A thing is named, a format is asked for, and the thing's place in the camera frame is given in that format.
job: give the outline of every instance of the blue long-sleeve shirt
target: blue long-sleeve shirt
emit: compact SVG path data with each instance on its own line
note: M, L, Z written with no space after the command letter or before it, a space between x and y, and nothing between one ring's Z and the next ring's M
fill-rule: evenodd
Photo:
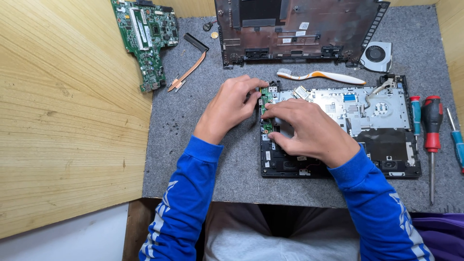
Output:
M195 243L213 196L223 148L192 136L156 207L139 252L141 261L195 260ZM362 260L434 261L395 189L362 147L348 162L329 171L360 234Z

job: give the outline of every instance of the orange and white toothbrush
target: orange and white toothbrush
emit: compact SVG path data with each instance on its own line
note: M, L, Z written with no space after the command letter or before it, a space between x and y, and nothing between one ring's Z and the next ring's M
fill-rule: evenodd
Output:
M304 79L313 78L313 77L325 77L325 78L329 78L329 79L332 79L332 80L335 80L335 81L349 83L349 84L359 84L359 85L366 84L365 81L360 80L358 78L351 77L351 76L348 76L348 75L338 74L338 73L332 73L332 72L315 71L315 72L312 72L312 73L310 73L308 75L305 75L305 76L292 76L291 75L291 70L289 70L289 69L280 69L277 72L277 75L282 77L282 78L293 79L293 80L304 80Z

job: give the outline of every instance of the person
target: person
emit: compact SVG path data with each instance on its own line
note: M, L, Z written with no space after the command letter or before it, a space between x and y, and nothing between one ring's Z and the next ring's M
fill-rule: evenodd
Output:
M195 243L207 213L207 261L434 260L395 189L363 147L318 105L302 99L265 105L262 119L277 117L295 129L293 138L279 132L271 132L269 138L290 155L326 163L348 210L306 208L295 221L294 233L279 238L270 234L257 204L210 204L223 149L219 143L252 116L261 96L256 88L267 86L248 75L221 85L156 207L140 260L195 260Z

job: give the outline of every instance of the blue screwdriver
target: blue screwdriver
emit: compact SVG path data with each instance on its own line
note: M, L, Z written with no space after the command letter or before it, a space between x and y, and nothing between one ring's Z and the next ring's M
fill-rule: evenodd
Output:
M450 118L451 126L453 130L451 131L451 135L453 136L454 144L456 145L456 155L459 159L459 164L461 164L461 172L464 173L464 143L463 137L461 135L461 131L456 130L456 127L453 122L453 117L451 116L450 108L446 108L448 112L448 117Z
M420 96L412 96L409 98L411 101L412 107L412 117L414 121L414 137L416 138L416 150L419 153L419 149L417 147L417 136L420 135L420 103L419 103Z

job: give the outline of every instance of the sleeve cuff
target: sleeve cuff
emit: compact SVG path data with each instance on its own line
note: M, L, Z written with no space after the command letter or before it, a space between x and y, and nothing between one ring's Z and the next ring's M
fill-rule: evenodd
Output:
M204 162L217 163L223 148L222 145L214 145L192 135L184 153Z
M352 188L361 183L367 174L375 168L374 163L367 157L364 147L360 144L358 153L345 164L337 168L327 168L340 189Z

